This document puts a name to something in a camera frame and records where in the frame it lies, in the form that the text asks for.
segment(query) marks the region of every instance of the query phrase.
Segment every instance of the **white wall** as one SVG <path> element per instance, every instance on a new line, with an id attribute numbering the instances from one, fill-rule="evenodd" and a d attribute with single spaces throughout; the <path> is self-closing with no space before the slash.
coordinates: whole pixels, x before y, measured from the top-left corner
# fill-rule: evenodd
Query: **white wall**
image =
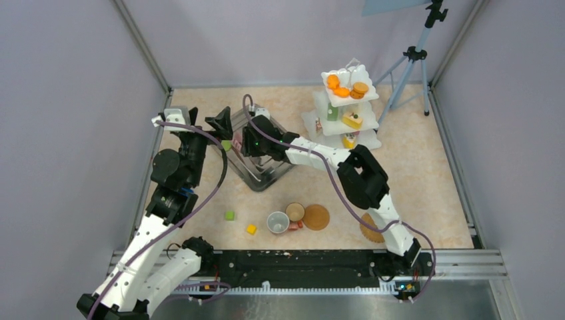
<path id="1" fill-rule="evenodd" d="M 565 2 L 490 1 L 438 86 L 527 319 L 563 319 Z"/>
<path id="2" fill-rule="evenodd" d="M 81 319 L 165 96 L 110 1 L 0 5 L 0 319 Z"/>
<path id="3" fill-rule="evenodd" d="M 429 77 L 475 1 L 445 1 L 449 14 L 425 47 Z M 125 2 L 173 87 L 317 84 L 353 57 L 378 78 L 416 45 L 429 12 L 361 17 L 364 0 Z M 412 80 L 421 79 L 418 68 Z"/>

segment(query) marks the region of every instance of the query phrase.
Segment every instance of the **light blue tripod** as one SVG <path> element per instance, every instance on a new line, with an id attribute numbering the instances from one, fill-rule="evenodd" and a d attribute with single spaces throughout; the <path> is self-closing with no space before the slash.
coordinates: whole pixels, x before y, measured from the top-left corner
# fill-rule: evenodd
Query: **light blue tripod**
<path id="1" fill-rule="evenodd" d="M 384 75 L 382 75 L 382 77 L 380 77 L 377 81 L 374 82 L 374 85 L 377 86 L 384 78 L 386 78 L 388 75 L 390 75 L 390 82 L 392 83 L 392 95 L 390 96 L 390 99 L 388 99 L 388 102 L 386 103 L 386 107 L 384 107 L 384 110 L 382 111 L 380 118 L 378 118 L 378 124 L 379 125 L 382 124 L 382 121 L 384 120 L 384 117 L 388 113 L 388 110 L 397 109 L 400 106 L 404 105 L 405 103 L 408 103 L 408 102 L 412 101 L 413 99 L 420 97 L 421 95 L 425 95 L 424 96 L 424 115 L 425 116 L 430 115 L 430 109 L 429 109 L 430 108 L 430 105 L 429 105 L 430 102 L 428 100 L 428 78 L 427 78 L 427 75 L 426 75 L 426 57 L 427 57 L 428 53 L 425 50 L 422 50 L 422 48 L 424 47 L 424 44 L 426 43 L 426 40 L 428 39 L 428 36 L 430 35 L 430 31 L 432 31 L 432 27 L 434 26 L 435 21 L 436 20 L 444 21 L 446 15 L 447 15 L 447 9 L 445 9 L 443 12 L 440 12 L 442 2 L 443 2 L 443 0 L 432 0 L 432 4 L 429 5 L 426 8 L 426 10 L 430 10 L 430 15 L 428 16 L 428 19 L 426 20 L 424 31 L 422 32 L 422 35 L 420 36 L 420 40 L 418 40 L 418 45 L 416 47 L 414 47 L 414 46 L 409 47 L 408 50 L 403 53 L 403 56 L 389 70 L 387 70 L 384 73 Z M 392 72 L 402 62 L 404 62 L 404 60 L 406 60 L 406 59 L 408 59 L 408 65 L 406 66 L 406 69 L 404 69 L 404 72 L 400 76 L 400 81 L 398 82 L 398 85 L 396 85 L 396 87 L 394 87 L 394 79 L 392 77 Z M 398 100 L 400 99 L 400 96 L 402 95 L 402 92 L 404 91 L 404 87 L 406 87 L 406 82 L 408 81 L 408 78 L 410 77 L 410 74 L 412 73 L 412 70 L 414 69 L 414 64 L 417 61 L 420 61 L 420 65 L 422 67 L 423 90 L 421 92 L 417 93 L 416 95 L 414 95 L 413 97 L 411 97 L 410 99 L 407 99 L 406 101 L 403 101 L 402 103 L 398 103 Z"/>

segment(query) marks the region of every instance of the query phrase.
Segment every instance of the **beige tabletop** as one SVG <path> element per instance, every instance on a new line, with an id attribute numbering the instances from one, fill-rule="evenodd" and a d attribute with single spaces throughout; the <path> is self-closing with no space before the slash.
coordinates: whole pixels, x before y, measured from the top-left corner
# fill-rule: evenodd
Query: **beige tabletop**
<path id="1" fill-rule="evenodd" d="M 420 90 L 408 85 L 403 97 Z M 245 93 L 255 103 L 266 107 L 287 131 L 308 137 L 300 114 L 314 109 L 312 92 L 322 87 L 247 87 L 216 89 L 177 89 L 171 105 L 199 108 L 198 124 L 205 129 L 204 117 L 216 115 L 229 105 L 233 112 L 241 108 Z M 380 99 L 371 101 L 380 115 L 390 96 L 390 86 L 377 88 Z M 378 130 L 382 147 L 373 150 L 388 173 L 390 192 L 403 221 L 427 234 L 436 248 L 472 248 L 466 219 L 459 201 L 451 170 L 444 152 L 433 113 L 423 115 L 423 98 L 414 99 L 391 111 Z M 175 149 L 179 140 L 165 132 L 161 149 Z M 221 172 L 221 157 L 208 147 L 201 184 L 195 189 L 199 202 L 216 185 Z M 152 183 L 149 195 L 153 193 Z M 273 211 L 284 211 L 289 203 L 304 207 L 320 204 L 330 213 L 328 227 L 273 235 L 266 226 Z M 226 221 L 225 211 L 235 211 L 235 220 Z M 358 215 L 364 213 L 357 209 Z M 246 232 L 249 224 L 257 226 L 255 235 Z M 289 171 L 262 193 L 251 191 L 232 171 L 210 203 L 190 219 L 173 242 L 202 236 L 216 249 L 378 249 L 365 239 L 359 223 L 350 216 L 332 188 L 324 171 L 299 166 Z M 428 244 L 419 239 L 424 248 Z"/>

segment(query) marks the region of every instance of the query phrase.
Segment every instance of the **gray floor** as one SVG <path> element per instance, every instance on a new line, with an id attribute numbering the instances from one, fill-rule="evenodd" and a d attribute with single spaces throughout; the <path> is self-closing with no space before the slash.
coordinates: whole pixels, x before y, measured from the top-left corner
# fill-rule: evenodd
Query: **gray floor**
<path id="1" fill-rule="evenodd" d="M 487 281 L 435 281 L 417 303 L 390 296 L 226 296 L 199 307 L 163 303 L 152 320 L 165 319 L 481 319 L 498 320 Z"/>

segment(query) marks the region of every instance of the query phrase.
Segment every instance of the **brown coaster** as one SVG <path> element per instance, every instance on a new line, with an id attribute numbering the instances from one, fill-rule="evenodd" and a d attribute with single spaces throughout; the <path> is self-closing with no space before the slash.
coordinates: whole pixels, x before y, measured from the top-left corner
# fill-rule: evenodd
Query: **brown coaster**
<path id="1" fill-rule="evenodd" d="M 300 203 L 291 203 L 286 206 L 285 213 L 291 221 L 300 221 L 304 217 L 304 207 Z"/>
<path id="2" fill-rule="evenodd" d="M 319 231 L 330 223 L 330 213 L 321 205 L 309 205 L 304 210 L 302 222 L 304 222 L 308 229 Z"/>
<path id="3" fill-rule="evenodd" d="M 365 222 L 367 222 L 371 227 L 375 227 L 376 225 L 374 224 L 374 221 L 372 220 L 372 218 L 370 217 L 370 215 L 368 213 L 365 213 L 361 219 Z M 369 230 L 367 227 L 365 227 L 364 225 L 359 223 L 359 227 L 361 228 L 361 233 L 369 240 L 375 243 L 383 243 L 384 242 L 384 237 L 378 233 L 375 232 L 373 230 Z"/>

